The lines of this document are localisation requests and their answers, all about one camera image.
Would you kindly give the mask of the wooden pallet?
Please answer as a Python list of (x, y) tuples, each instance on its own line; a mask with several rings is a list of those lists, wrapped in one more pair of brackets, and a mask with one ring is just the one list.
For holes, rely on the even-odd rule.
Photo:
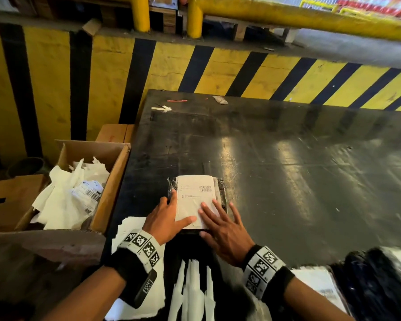
[(173, 35), (176, 33), (177, 10), (149, 6), (149, 11), (150, 14), (155, 14), (153, 15), (154, 25), (158, 22), (162, 22), (162, 30), (164, 33)]

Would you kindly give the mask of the person's right forearm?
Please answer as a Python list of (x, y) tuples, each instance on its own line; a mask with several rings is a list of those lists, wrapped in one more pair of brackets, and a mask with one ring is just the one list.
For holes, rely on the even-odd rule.
[(305, 321), (355, 321), (296, 277), (289, 282), (283, 297), (285, 303)]

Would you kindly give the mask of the person's right hand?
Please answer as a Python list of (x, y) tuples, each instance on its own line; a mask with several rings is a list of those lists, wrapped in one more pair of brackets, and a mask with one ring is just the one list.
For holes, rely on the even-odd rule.
[(214, 252), (228, 264), (238, 268), (244, 267), (244, 260), (249, 251), (255, 246), (254, 241), (246, 231), (239, 211), (233, 203), (230, 203), (230, 209), (233, 213), (232, 226), (229, 228), (220, 228), (215, 224), (215, 216), (217, 216), (202, 202), (198, 210), (199, 216), (202, 218), (205, 226), (211, 235), (214, 236), (218, 245), (210, 246)]

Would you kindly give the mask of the yellow black striped barrier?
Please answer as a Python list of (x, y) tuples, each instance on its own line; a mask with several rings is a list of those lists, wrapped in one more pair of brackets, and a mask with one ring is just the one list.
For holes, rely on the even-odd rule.
[(401, 111), (401, 68), (0, 23), (0, 170), (135, 123), (150, 89)]

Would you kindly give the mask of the brown cardboard box with slot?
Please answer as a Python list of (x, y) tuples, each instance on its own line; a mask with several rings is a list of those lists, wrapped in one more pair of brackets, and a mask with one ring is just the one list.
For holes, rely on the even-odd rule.
[(41, 174), (0, 181), (0, 232), (23, 231), (27, 227), (34, 212), (32, 204), (45, 183)]

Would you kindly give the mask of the stack of white label sheets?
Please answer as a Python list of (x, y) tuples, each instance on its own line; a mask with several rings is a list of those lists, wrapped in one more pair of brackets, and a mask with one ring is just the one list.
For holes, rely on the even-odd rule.
[[(112, 239), (111, 253), (116, 251), (118, 245), (132, 230), (141, 229), (145, 219), (145, 217), (135, 216), (129, 216), (123, 219), (122, 223), (117, 228), (116, 236)], [(163, 260), (160, 260), (158, 264), (155, 265), (154, 269), (157, 272), (156, 280), (141, 306), (135, 309), (118, 298), (105, 316), (106, 321), (139, 320), (142, 318), (152, 318), (158, 314), (158, 311), (165, 306), (166, 298)]]

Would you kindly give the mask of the small closed cardboard box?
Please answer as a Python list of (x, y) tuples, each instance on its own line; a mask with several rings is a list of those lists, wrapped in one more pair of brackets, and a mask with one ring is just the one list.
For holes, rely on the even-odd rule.
[(131, 143), (134, 131), (134, 124), (104, 124), (96, 137), (96, 141), (107, 143)]

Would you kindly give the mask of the yellow steel guard rail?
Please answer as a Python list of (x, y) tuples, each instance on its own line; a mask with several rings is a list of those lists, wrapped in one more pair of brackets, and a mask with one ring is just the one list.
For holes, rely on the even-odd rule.
[(401, 24), (255, 0), (188, 0), (187, 35), (202, 36), (205, 15), (401, 42)]

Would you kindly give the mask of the pile of white backing papers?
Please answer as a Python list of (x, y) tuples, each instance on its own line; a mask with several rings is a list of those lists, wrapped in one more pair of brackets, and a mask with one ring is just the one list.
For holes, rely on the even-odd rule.
[(74, 161), (66, 170), (55, 166), (49, 173), (50, 184), (40, 192), (32, 204), (37, 214), (31, 222), (44, 225), (46, 230), (81, 229), (83, 223), (94, 213), (88, 215), (81, 210), (76, 205), (71, 191), (84, 180), (97, 180), (105, 189), (109, 176), (106, 165), (96, 157), (90, 163), (86, 163), (84, 159)]

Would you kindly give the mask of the person's left forearm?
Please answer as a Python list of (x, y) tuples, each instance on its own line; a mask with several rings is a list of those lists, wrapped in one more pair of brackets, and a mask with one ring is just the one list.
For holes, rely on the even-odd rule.
[(53, 308), (42, 321), (103, 321), (126, 281), (110, 267), (100, 267)]

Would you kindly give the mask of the person's left hand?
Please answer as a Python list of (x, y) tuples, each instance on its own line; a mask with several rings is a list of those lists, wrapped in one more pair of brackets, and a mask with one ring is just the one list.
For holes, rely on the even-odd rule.
[(177, 201), (177, 192), (172, 190), (171, 198), (162, 197), (159, 204), (146, 217), (142, 230), (155, 237), (159, 245), (169, 242), (179, 233), (175, 220)]

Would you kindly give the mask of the yellow steel guard post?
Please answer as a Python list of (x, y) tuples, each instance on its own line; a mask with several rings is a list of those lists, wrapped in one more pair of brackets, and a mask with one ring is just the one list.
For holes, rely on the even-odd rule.
[(150, 32), (149, 0), (111, 0), (128, 3), (133, 14), (134, 28), (138, 32)]

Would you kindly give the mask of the white paper strips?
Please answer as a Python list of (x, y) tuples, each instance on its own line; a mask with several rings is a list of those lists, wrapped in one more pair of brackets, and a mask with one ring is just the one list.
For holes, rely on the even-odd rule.
[(177, 321), (181, 312), (181, 321), (215, 321), (215, 299), (212, 270), (206, 266), (206, 291), (200, 288), (199, 262), (184, 260), (179, 268), (177, 281), (173, 288), (171, 305), (167, 321)]

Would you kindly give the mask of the small wooden block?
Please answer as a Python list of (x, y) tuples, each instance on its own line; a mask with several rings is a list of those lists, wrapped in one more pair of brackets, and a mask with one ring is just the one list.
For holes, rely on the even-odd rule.
[(102, 22), (99, 19), (92, 18), (82, 26), (82, 32), (90, 37), (94, 37), (102, 28)]

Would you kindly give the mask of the open cardboard waste box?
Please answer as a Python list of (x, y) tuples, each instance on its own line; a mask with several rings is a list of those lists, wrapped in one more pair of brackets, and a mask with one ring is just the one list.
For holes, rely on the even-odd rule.
[[(94, 157), (106, 165), (110, 176), (107, 180), (98, 208), (95, 214), (88, 218), (83, 223), (81, 229), (79, 229), (104, 234), (115, 204), (123, 172), (129, 158), (131, 145), (129, 143), (107, 143), (79, 140), (56, 140), (56, 142), (60, 145), (61, 152), (55, 166), (59, 166), (66, 170), (68, 165), (74, 161), (84, 159), (86, 163), (90, 163)], [(36, 214), (37, 211), (34, 210), (30, 222)]]

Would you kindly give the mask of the dark round bucket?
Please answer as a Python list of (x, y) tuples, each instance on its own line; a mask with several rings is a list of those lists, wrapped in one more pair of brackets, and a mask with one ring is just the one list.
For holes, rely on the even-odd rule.
[(12, 163), (6, 170), (5, 175), (7, 178), (38, 174), (47, 175), (51, 169), (48, 162), (43, 158), (31, 156)]

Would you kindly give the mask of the black plastic bag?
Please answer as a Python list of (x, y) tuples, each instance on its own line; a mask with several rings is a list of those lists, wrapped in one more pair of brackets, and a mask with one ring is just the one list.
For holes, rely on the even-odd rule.
[(401, 321), (401, 248), (350, 252), (328, 267), (356, 321)]

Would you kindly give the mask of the white marker wristband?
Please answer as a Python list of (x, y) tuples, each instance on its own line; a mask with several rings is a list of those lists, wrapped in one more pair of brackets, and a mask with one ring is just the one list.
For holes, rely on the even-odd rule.
[(125, 249), (137, 256), (147, 274), (163, 258), (163, 249), (151, 234), (142, 229), (133, 229), (118, 245), (117, 249)]
[(253, 254), (248, 257), (243, 283), (258, 300), (262, 300), (269, 282), (286, 264), (267, 246), (254, 246)]

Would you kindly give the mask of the discarded barcode label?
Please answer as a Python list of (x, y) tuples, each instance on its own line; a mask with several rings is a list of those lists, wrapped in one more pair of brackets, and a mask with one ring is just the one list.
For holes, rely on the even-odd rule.
[(97, 209), (103, 190), (102, 184), (97, 180), (84, 180), (71, 191), (71, 195), (76, 199), (76, 205), (81, 210), (92, 215)]

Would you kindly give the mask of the white labelled flat parcel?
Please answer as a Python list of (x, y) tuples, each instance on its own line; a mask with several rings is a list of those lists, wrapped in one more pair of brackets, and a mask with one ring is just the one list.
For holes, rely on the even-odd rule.
[(325, 268), (290, 270), (285, 266), (269, 282), (262, 300), (260, 300), (267, 305), (273, 321), (283, 321), (283, 317), (287, 315), (291, 315), (294, 321), (305, 321), (284, 301), (285, 289), (294, 277), (347, 313), (331, 275)]

